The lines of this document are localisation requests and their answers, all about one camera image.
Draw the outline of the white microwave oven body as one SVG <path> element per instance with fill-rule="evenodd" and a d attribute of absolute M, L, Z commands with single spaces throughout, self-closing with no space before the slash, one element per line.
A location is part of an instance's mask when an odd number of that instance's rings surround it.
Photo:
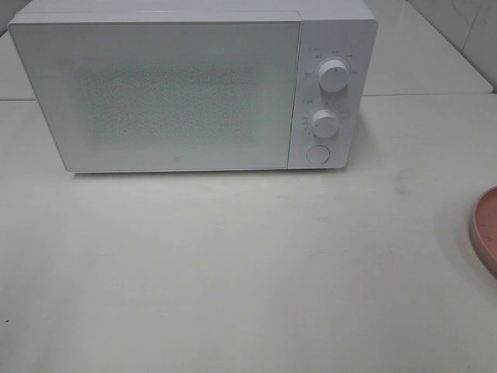
<path fill-rule="evenodd" d="M 32 1 L 13 17 L 8 30 L 12 38 L 11 28 L 17 24 L 281 22 L 300 25 L 290 147 L 282 169 L 342 168 L 347 163 L 378 28 L 362 1 Z M 349 81 L 341 91 L 327 93 L 320 88 L 316 70 L 334 56 L 349 63 Z M 313 135 L 311 117 L 319 110 L 332 110 L 339 118 L 339 130 L 333 137 Z M 330 150 L 324 165 L 307 160 L 307 150 L 316 145 Z"/>

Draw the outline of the white timer knob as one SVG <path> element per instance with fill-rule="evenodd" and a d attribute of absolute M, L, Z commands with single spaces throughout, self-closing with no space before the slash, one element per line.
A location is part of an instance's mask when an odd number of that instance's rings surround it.
<path fill-rule="evenodd" d="M 311 117 L 311 130 L 318 138 L 333 137 L 339 130 L 339 118 L 332 110 L 319 110 Z"/>

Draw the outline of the upper white power knob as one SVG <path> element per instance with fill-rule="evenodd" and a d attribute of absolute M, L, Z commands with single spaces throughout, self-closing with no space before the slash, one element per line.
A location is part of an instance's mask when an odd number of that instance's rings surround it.
<path fill-rule="evenodd" d="M 336 93 L 348 85 L 350 66 L 344 59 L 334 56 L 317 67 L 318 83 L 327 93 Z"/>

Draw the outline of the pink round plate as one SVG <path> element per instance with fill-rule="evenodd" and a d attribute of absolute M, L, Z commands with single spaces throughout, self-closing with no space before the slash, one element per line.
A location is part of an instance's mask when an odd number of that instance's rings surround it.
<path fill-rule="evenodd" d="M 475 253 L 496 277 L 497 198 L 496 187 L 486 190 L 475 202 L 470 225 L 471 243 Z"/>

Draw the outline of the round white door button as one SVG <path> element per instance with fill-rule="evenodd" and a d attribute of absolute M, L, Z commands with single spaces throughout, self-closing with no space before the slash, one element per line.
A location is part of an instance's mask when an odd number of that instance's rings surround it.
<path fill-rule="evenodd" d="M 313 165 L 324 165 L 330 158 L 330 150 L 324 145 L 316 145 L 307 150 L 306 157 Z"/>

